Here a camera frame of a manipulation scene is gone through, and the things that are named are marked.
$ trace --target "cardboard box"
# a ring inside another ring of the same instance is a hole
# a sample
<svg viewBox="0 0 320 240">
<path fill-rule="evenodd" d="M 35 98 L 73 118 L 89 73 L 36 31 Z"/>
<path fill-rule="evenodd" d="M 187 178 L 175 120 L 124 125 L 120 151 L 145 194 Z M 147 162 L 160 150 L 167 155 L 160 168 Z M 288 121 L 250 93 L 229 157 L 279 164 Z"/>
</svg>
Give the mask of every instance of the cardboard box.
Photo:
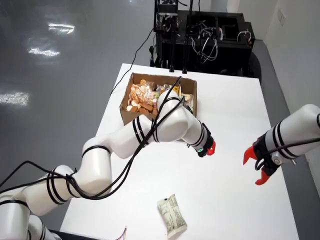
<svg viewBox="0 0 320 240">
<path fill-rule="evenodd" d="M 178 77 L 176 76 L 161 76 L 161 75 L 148 75 L 140 73 L 132 73 L 128 85 L 126 86 L 123 99 L 120 104 L 120 113 L 124 125 L 130 123 L 133 119 L 141 115 L 140 112 L 127 111 L 129 94 L 133 84 L 139 84 L 141 79 L 149 82 L 154 82 L 156 85 L 174 84 Z M 197 116 L 197 82 L 189 78 L 181 79 L 181 92 L 184 94 L 193 94 L 193 115 Z M 148 119 L 154 119 L 156 115 L 148 114 Z"/>
</svg>

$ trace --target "gray floor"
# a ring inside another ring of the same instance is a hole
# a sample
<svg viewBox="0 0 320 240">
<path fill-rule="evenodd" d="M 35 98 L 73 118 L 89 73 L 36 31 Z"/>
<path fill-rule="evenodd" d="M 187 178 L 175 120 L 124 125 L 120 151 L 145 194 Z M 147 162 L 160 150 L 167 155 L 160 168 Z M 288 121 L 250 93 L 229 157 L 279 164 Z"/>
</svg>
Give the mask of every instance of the gray floor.
<svg viewBox="0 0 320 240">
<path fill-rule="evenodd" d="M 152 21 L 151 0 L 0 1 L 1 178 L 25 160 L 48 169 L 80 166 L 82 146 L 96 134 L 121 64 L 132 61 Z M 149 65 L 151 41 L 136 64 Z M 265 44 L 256 41 L 253 51 L 274 125 L 288 107 Z M 282 169 L 300 239 L 319 239 L 320 200 L 305 158 Z M 25 167 L 6 186 L 41 175 Z M 44 223 L 58 230 L 67 207 L 43 216 Z"/>
</svg>

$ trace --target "black power cord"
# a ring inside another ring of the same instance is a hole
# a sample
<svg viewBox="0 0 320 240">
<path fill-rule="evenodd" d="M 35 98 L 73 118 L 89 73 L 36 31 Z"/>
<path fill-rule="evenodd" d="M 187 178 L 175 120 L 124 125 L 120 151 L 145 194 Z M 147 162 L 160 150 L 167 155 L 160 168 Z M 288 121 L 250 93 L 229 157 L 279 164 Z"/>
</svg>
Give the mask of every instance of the black power cord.
<svg viewBox="0 0 320 240">
<path fill-rule="evenodd" d="M 137 154 L 141 151 L 141 149 L 145 146 L 145 144 L 148 142 L 149 138 L 154 134 L 154 132 L 157 130 L 157 128 L 159 127 L 159 125 L 168 117 L 170 116 L 179 106 L 180 104 L 185 100 L 185 98 L 183 97 L 165 116 L 163 116 L 163 118 L 161 118 L 161 120 L 157 123 L 157 120 L 159 119 L 159 115 L 160 115 L 160 112 L 164 106 L 164 104 L 168 101 L 170 101 L 171 99 L 168 98 L 170 92 L 172 91 L 172 89 L 174 88 L 174 86 L 177 85 L 177 83 L 181 80 L 181 76 L 177 78 L 177 80 L 175 81 L 175 83 L 171 86 L 171 88 L 168 90 L 166 96 L 164 97 L 163 99 L 163 102 L 162 104 L 160 105 L 159 107 L 159 111 L 158 111 L 158 114 L 156 115 L 155 117 L 155 120 L 153 121 L 152 125 L 151 125 L 151 128 L 150 128 L 150 131 L 146 134 L 145 138 L 141 141 L 141 143 L 139 144 L 139 146 L 137 147 L 137 149 L 134 151 L 132 157 L 130 158 L 130 160 L 128 161 L 128 163 L 126 164 L 126 166 L 124 167 L 123 171 L 121 172 L 121 174 L 116 178 L 116 180 L 114 180 L 108 187 L 106 187 L 103 191 L 99 192 L 98 194 L 96 195 L 87 195 L 86 192 L 84 192 L 80 187 L 79 185 L 77 184 L 76 180 L 71 176 L 71 175 L 62 175 L 62 174 L 59 174 L 55 171 L 50 171 L 50 170 L 47 170 L 41 166 L 39 166 L 38 164 L 32 162 L 32 161 L 24 161 L 23 163 L 21 163 L 18 167 L 15 168 L 15 170 L 9 174 L 8 177 L 5 178 L 5 180 L 3 182 L 0 183 L 0 188 L 24 165 L 26 164 L 30 164 L 34 167 L 36 167 L 37 169 L 49 174 L 47 177 L 44 177 L 44 178 L 41 178 L 41 179 L 38 179 L 36 181 L 33 181 L 33 182 L 29 182 L 29 183 L 25 183 L 25 184 L 21 184 L 21 185 L 18 185 L 18 186 L 14 186 L 14 187 L 10 187 L 10 188 L 7 188 L 5 190 L 2 190 L 0 191 L 0 194 L 3 194 L 7 191 L 10 191 L 10 190 L 15 190 L 15 189 L 18 189 L 18 188 L 24 188 L 24 187 L 28 187 L 28 186 L 31 186 L 31 185 L 35 185 L 35 184 L 38 184 L 38 183 L 42 183 L 43 181 L 47 181 L 47 180 L 51 180 L 51 179 L 64 179 L 68 184 L 72 185 L 73 188 L 76 190 L 76 192 L 82 197 L 82 198 L 85 198 L 85 199 L 89 199 L 89 200 L 101 200 L 101 199 L 105 199 L 109 196 L 111 196 L 112 194 L 114 194 L 121 186 L 122 184 L 125 182 L 125 180 L 127 179 L 127 176 L 129 174 L 129 171 L 130 171 L 130 168 L 131 168 L 131 165 L 135 159 L 135 157 L 137 156 Z M 124 175 L 122 181 L 118 184 L 118 186 L 111 192 L 109 192 L 108 194 L 106 195 L 103 195 L 105 192 L 107 192 L 112 186 L 114 186 L 120 179 L 121 177 Z"/>
<path fill-rule="evenodd" d="M 185 3 L 183 3 L 183 2 L 181 2 L 181 1 L 178 1 L 181 5 L 183 5 L 183 6 L 185 6 L 185 7 L 188 7 L 188 5 L 187 4 L 185 4 Z"/>
<path fill-rule="evenodd" d="M 133 58 L 133 61 L 132 61 L 132 63 L 131 63 L 130 69 L 123 74 L 123 76 L 122 76 L 122 78 L 120 79 L 120 81 L 114 86 L 114 88 L 112 89 L 112 91 L 111 91 L 111 93 L 110 93 L 110 96 L 111 96 L 111 94 L 114 92 L 114 90 L 116 89 L 116 87 L 118 86 L 118 84 L 122 81 L 122 79 L 124 79 L 125 75 L 131 70 L 131 68 L 132 68 L 132 66 L 134 65 L 134 62 L 135 62 L 135 60 L 136 60 L 138 51 L 143 47 L 143 45 L 144 45 L 144 44 L 146 43 L 146 41 L 149 39 L 149 37 L 150 37 L 151 33 L 153 32 L 153 30 L 154 30 L 154 29 L 152 28 L 152 30 L 150 31 L 150 33 L 149 33 L 148 37 L 146 38 L 146 40 L 144 40 L 144 42 L 143 42 L 143 43 L 141 44 L 141 46 L 137 49 L 137 51 L 135 51 L 134 58 Z"/>
</svg>

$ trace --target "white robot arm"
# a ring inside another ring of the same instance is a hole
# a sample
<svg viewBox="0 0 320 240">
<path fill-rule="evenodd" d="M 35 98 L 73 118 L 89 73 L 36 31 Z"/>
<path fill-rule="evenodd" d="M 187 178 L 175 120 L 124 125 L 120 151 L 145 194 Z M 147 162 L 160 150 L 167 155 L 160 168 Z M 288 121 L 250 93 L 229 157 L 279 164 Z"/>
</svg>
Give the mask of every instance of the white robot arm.
<svg viewBox="0 0 320 240">
<path fill-rule="evenodd" d="M 37 184 L 0 191 L 0 240 L 25 240 L 30 211 L 43 216 L 74 197 L 90 199 L 90 196 L 97 196 L 92 199 L 98 200 L 112 194 L 111 187 L 106 189 L 112 186 L 112 152 L 125 159 L 135 156 L 138 148 L 151 142 L 183 139 L 200 157 L 212 155 L 216 144 L 210 131 L 179 103 L 177 93 L 164 92 L 158 99 L 159 122 L 156 128 L 153 127 L 155 123 L 141 115 L 116 132 L 88 140 L 83 146 L 82 162 L 77 172 L 65 165 L 53 170 L 62 176 L 72 176 L 81 192 L 66 179 L 53 178 L 52 173 L 40 178 Z"/>
<path fill-rule="evenodd" d="M 255 159 L 264 184 L 285 163 L 320 146 L 320 108 L 307 104 L 260 136 L 244 153 L 243 164 Z"/>
</svg>

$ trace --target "wire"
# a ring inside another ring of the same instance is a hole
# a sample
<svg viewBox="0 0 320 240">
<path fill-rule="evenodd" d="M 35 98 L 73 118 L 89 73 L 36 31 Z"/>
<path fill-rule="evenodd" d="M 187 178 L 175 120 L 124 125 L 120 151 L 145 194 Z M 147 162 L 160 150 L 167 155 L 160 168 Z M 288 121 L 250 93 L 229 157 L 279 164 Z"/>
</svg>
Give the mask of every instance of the wire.
<svg viewBox="0 0 320 240">
<path fill-rule="evenodd" d="M 118 84 L 124 79 L 125 75 L 131 70 L 131 68 L 132 68 L 132 66 L 134 65 L 134 62 L 135 62 L 135 60 L 136 60 L 138 51 L 143 47 L 143 45 L 144 45 L 144 44 L 146 43 L 146 41 L 149 39 L 149 37 L 150 37 L 151 33 L 153 32 L 153 30 L 154 30 L 154 29 L 152 28 L 152 30 L 150 31 L 150 33 L 149 33 L 148 37 L 146 38 L 146 40 L 144 40 L 144 42 L 142 43 L 142 45 L 137 49 L 137 51 L 135 51 L 134 58 L 133 58 L 133 61 L 132 61 L 132 63 L 131 63 L 131 66 L 130 66 L 129 70 L 126 71 L 126 72 L 123 74 L 123 76 L 122 76 L 122 78 L 120 79 L 120 81 L 114 86 L 114 88 L 112 89 L 112 91 L 111 91 L 111 93 L 110 93 L 110 96 L 111 96 L 111 94 L 114 92 L 114 90 L 116 89 L 116 87 L 118 86 Z"/>
<path fill-rule="evenodd" d="M 122 184 L 125 182 L 125 180 L 127 179 L 127 176 L 129 174 L 129 171 L 130 171 L 130 168 L 131 168 L 131 165 L 133 163 L 133 160 L 135 159 L 135 157 L 137 156 L 137 154 L 141 151 L 141 149 L 146 145 L 146 143 L 148 142 L 149 138 L 153 135 L 153 133 L 156 131 L 156 129 L 159 127 L 159 125 L 168 117 L 170 116 L 179 106 L 180 104 L 185 100 L 185 98 L 183 97 L 166 115 L 164 115 L 161 120 L 157 123 L 157 120 L 160 116 L 160 112 L 163 108 L 163 106 L 165 105 L 165 103 L 167 101 L 169 101 L 168 99 L 168 96 L 170 94 L 170 92 L 172 91 L 172 89 L 174 88 L 175 85 L 177 85 L 177 83 L 181 80 L 181 76 L 177 78 L 177 80 L 175 81 L 175 83 L 171 86 L 171 88 L 168 90 L 166 96 L 164 97 L 163 99 L 163 102 L 162 104 L 160 105 L 159 107 L 159 111 L 158 111 L 158 114 L 156 115 L 155 117 L 155 120 L 154 122 L 152 123 L 151 125 L 151 128 L 150 128 L 150 131 L 146 134 L 145 138 L 141 141 L 141 143 L 139 144 L 139 146 L 137 147 L 137 149 L 134 151 L 132 157 L 130 158 L 130 160 L 128 161 L 128 163 L 126 164 L 126 166 L 124 167 L 123 171 L 121 172 L 121 174 L 117 177 L 117 179 L 115 181 L 113 181 L 108 187 L 106 187 L 103 191 L 97 193 L 96 195 L 88 195 L 85 191 L 83 191 L 78 183 L 76 182 L 76 180 L 71 176 L 71 175 L 62 175 L 62 174 L 59 174 L 55 171 L 50 171 L 50 170 L 47 170 L 41 166 L 39 166 L 38 164 L 32 162 L 32 161 L 24 161 L 23 163 L 21 163 L 18 167 L 15 168 L 15 170 L 13 170 L 12 173 L 9 174 L 9 176 L 7 176 L 4 181 L 2 181 L 0 183 L 0 188 L 24 165 L 26 164 L 30 164 L 30 165 L 33 165 L 34 167 L 38 168 L 39 170 L 42 170 L 43 172 L 49 174 L 47 177 L 44 177 L 44 178 L 41 178 L 41 179 L 38 179 L 36 181 L 33 181 L 33 182 L 29 182 L 29 183 L 25 183 L 25 184 L 21 184 L 21 185 L 18 185 L 18 186 L 14 186 L 14 187 L 10 187 L 10 188 L 7 188 L 5 190 L 2 190 L 0 191 L 0 194 L 3 194 L 7 191 L 10 191 L 10 190 L 15 190 L 15 189 L 18 189 L 18 188 L 23 188 L 23 187 L 29 187 L 31 185 L 35 185 L 35 184 L 39 184 L 43 181 L 47 181 L 47 180 L 50 180 L 50 179 L 64 179 L 67 183 L 69 183 L 70 185 L 73 186 L 73 188 L 75 189 L 75 191 L 83 198 L 85 199 L 89 199 L 89 200 L 101 200 L 101 199 L 105 199 L 109 196 L 111 196 L 112 194 L 114 194 L 121 186 Z M 104 194 L 106 191 L 108 191 L 112 186 L 114 186 L 120 179 L 121 177 L 124 175 L 122 181 L 118 184 L 118 186 L 111 192 L 109 192 L 108 194 L 106 195 L 103 195 L 101 196 L 102 194 Z"/>
<path fill-rule="evenodd" d="M 279 146 L 279 147 L 276 147 L 274 149 L 271 149 L 265 155 L 272 154 L 272 153 L 274 153 L 276 151 L 279 151 L 279 150 L 282 150 L 282 149 L 287 149 L 287 148 L 291 148 L 291 147 L 295 147 L 295 146 L 300 146 L 300 145 L 305 145 L 305 144 L 312 144 L 312 143 L 317 143 L 317 142 L 320 142 L 320 137 L 307 139 L 307 140 L 296 141 L 296 142 L 293 142 L 293 143 L 290 143 L 290 144 L 286 144 L 286 145 Z"/>
<path fill-rule="evenodd" d="M 178 1 L 181 5 L 183 5 L 183 6 L 185 6 L 185 7 L 188 7 L 188 5 L 187 4 L 185 4 L 185 3 L 183 3 L 183 2 L 181 2 L 181 1 Z"/>
<path fill-rule="evenodd" d="M 154 34 L 154 36 L 153 36 L 153 40 L 152 40 L 152 46 L 153 47 L 155 47 L 156 45 L 155 45 L 155 38 L 156 38 L 156 35 L 157 35 L 157 33 L 155 33 Z"/>
<path fill-rule="evenodd" d="M 249 31 L 241 31 L 241 32 L 239 32 L 238 36 L 236 37 L 236 40 L 239 41 L 240 34 L 246 34 L 247 35 L 247 33 L 250 34 L 250 37 L 249 37 L 249 40 L 248 40 L 248 42 L 250 42 L 250 40 L 251 40 L 251 32 L 249 32 Z"/>
<path fill-rule="evenodd" d="M 205 53 L 203 53 L 204 48 L 202 48 L 202 51 L 197 51 L 197 50 L 196 50 L 195 40 L 194 40 L 192 37 L 190 37 L 190 38 L 191 38 L 191 46 L 192 46 L 194 52 L 195 52 L 198 56 L 200 56 L 201 59 L 202 59 L 202 58 L 205 59 L 204 61 L 200 62 L 201 64 L 204 64 L 206 61 L 214 61 L 214 60 L 217 59 L 217 57 L 218 57 L 218 42 L 217 42 L 216 39 L 214 39 L 214 46 L 213 46 L 213 48 L 212 48 L 212 50 L 211 50 L 210 55 L 207 56 Z M 213 53 L 213 51 L 214 51 L 215 48 L 216 48 L 215 56 L 211 56 L 211 54 Z"/>
</svg>

